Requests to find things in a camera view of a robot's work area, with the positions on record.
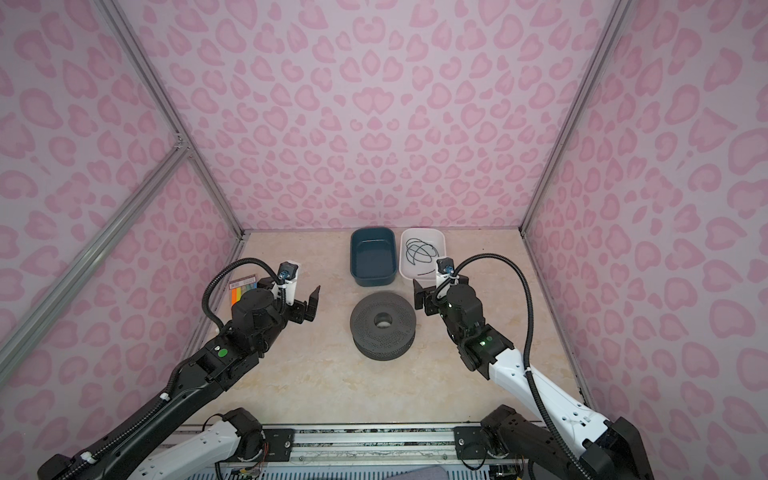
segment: black robot arm segment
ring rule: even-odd
[[[281,284],[281,283],[284,282],[284,279],[281,279],[280,277],[278,277],[275,274],[274,270],[272,270],[272,268],[269,265],[267,265],[262,260],[259,260],[257,258],[250,258],[250,257],[248,257],[248,258],[241,258],[240,260],[234,261],[234,262],[230,263],[229,265],[227,265],[226,267],[224,267],[224,269],[221,270],[214,277],[214,279],[210,281],[210,283],[208,283],[208,287],[206,287],[205,292],[203,292],[203,301],[202,301],[203,313],[205,313],[205,316],[207,316],[210,319],[211,322],[215,323],[216,326],[219,327],[219,331],[220,332],[224,328],[224,323],[216,315],[216,313],[214,313],[210,309],[210,304],[209,304],[210,296],[214,292],[214,289],[216,288],[216,285],[218,285],[221,280],[226,278],[227,275],[229,275],[229,273],[232,270],[235,270],[239,266],[248,265],[248,264],[258,265],[261,268],[263,268],[264,271],[266,271],[266,273],[270,276],[270,278],[272,279],[272,281],[274,283]]]
[[[606,422],[606,430],[588,442],[578,459],[582,468],[598,480],[653,480],[653,472],[640,433],[624,417]],[[480,425],[494,455],[522,455],[558,478],[576,480],[581,473],[554,443],[547,429],[530,423],[515,409],[499,406]]]
[[[257,259],[244,260],[255,263],[253,260]],[[233,270],[236,263],[225,270]],[[259,282],[257,288],[245,292],[240,301],[232,305],[232,320],[222,325],[219,334],[194,355],[176,366],[162,392],[74,457],[51,457],[38,470],[38,479],[125,480],[193,413],[232,388],[256,366],[289,321],[314,320],[320,287],[306,302],[294,300],[293,305],[285,308],[283,300],[270,290],[275,283],[271,276],[270,281]],[[222,278],[221,274],[214,278],[213,286],[209,285],[206,292],[212,291]]]

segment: white plastic bin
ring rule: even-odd
[[[400,275],[435,285],[435,258],[444,257],[445,235],[434,228],[409,228],[400,236]]]

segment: round hole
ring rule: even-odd
[[[389,315],[387,312],[377,313],[373,317],[373,323],[380,329],[389,328],[392,326],[392,315]]]

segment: black mounting plate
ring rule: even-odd
[[[481,427],[454,427],[453,444],[459,460],[482,460],[488,458],[488,437]]]
[[[268,462],[288,462],[293,450],[293,429],[264,429],[266,443],[270,446],[266,454]]]

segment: gray cloth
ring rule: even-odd
[[[428,467],[414,470],[413,472],[403,473],[389,477],[387,480],[397,478],[397,480],[448,480],[448,472],[442,467]]]

